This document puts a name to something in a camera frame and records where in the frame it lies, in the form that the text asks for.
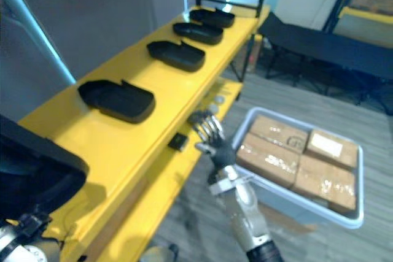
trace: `yellow shelf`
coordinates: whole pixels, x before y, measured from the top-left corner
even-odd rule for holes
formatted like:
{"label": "yellow shelf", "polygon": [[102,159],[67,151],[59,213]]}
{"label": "yellow shelf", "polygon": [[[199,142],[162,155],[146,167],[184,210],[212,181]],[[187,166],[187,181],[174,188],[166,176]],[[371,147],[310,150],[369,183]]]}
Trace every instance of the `yellow shelf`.
{"label": "yellow shelf", "polygon": [[[217,114],[220,120],[223,119],[241,86],[237,82],[219,79],[204,98],[202,108],[208,106],[215,95],[225,96],[225,102],[219,106]],[[190,125],[183,124],[179,132],[189,137],[185,150],[177,152],[169,147],[164,148],[146,173],[150,187],[131,210],[98,262],[137,261],[154,235],[201,155],[194,147],[200,140]]]}
{"label": "yellow shelf", "polygon": [[355,17],[366,18],[371,21],[379,21],[382,23],[393,24],[393,16],[383,15],[383,14],[374,13],[374,12],[367,12],[367,11],[359,10],[359,9],[353,9],[348,6],[344,7],[341,10],[338,17],[341,18],[343,15],[353,15]]}
{"label": "yellow shelf", "polygon": [[[183,39],[206,53],[203,67],[189,73],[151,58],[146,49],[155,40],[180,42],[182,39],[172,30],[172,24],[179,21],[183,21],[182,15],[126,48],[19,122],[79,155],[90,167],[84,187],[52,214],[53,222],[45,232],[61,241],[66,237],[62,262],[74,262],[86,250],[258,22],[256,18],[236,17],[217,45]],[[98,79],[118,83],[124,79],[151,91],[155,110],[147,120],[133,125],[89,109],[77,87]]]}

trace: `yellow shelf edge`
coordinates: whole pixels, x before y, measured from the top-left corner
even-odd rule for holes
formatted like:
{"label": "yellow shelf edge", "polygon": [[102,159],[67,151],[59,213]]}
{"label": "yellow shelf edge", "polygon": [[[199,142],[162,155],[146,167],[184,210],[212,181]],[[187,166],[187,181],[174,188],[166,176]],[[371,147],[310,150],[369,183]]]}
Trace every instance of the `yellow shelf edge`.
{"label": "yellow shelf edge", "polygon": [[[217,114],[217,117],[222,120],[241,91],[242,84],[226,79],[220,79],[219,83],[223,83],[222,90],[227,94]],[[212,102],[212,94],[207,95],[203,101],[203,105]],[[162,156],[157,158],[146,174],[154,182],[132,208],[122,227],[103,250],[98,262],[137,261],[169,211],[201,155],[194,148],[195,143],[200,141],[195,132],[187,124],[181,129],[182,133],[189,131],[186,149],[183,152],[168,147],[164,149]]]}
{"label": "yellow shelf edge", "polygon": [[383,15],[380,13],[374,13],[374,12],[367,12],[364,10],[359,10],[359,9],[353,9],[352,7],[344,7],[340,14],[339,18],[341,18],[343,15],[353,15],[355,17],[359,18],[366,18],[367,20],[371,21],[378,21],[381,23],[387,23],[387,24],[393,24],[393,16],[390,15]]}

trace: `metal robot arm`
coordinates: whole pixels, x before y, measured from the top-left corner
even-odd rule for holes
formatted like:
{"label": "metal robot arm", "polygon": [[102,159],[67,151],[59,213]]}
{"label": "metal robot arm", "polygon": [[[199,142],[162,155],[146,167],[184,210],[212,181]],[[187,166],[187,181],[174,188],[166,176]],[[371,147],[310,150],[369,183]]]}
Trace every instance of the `metal robot arm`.
{"label": "metal robot arm", "polygon": [[192,114],[189,122],[202,140],[196,148],[211,157],[217,171],[210,191],[223,200],[233,234],[249,261],[283,262],[271,240],[265,217],[258,209],[254,189],[235,169],[235,151],[225,140],[218,119],[209,111],[198,111]]}

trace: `black plastic lid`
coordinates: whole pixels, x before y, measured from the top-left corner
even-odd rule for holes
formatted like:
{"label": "black plastic lid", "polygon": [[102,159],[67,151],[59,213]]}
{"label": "black plastic lid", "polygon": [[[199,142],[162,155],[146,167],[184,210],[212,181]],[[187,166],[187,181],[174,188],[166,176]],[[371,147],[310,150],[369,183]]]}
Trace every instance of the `black plastic lid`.
{"label": "black plastic lid", "polygon": [[52,141],[0,119],[0,218],[53,212],[80,190],[88,166]]}

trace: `gray wall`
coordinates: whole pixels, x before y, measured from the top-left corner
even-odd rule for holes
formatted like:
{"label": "gray wall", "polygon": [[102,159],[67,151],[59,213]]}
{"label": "gray wall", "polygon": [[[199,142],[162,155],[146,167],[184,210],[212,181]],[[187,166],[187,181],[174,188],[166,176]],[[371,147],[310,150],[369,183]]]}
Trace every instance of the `gray wall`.
{"label": "gray wall", "polygon": [[[184,9],[183,0],[25,0],[79,79]],[[0,111],[18,120],[66,87],[12,12],[2,18]]]}

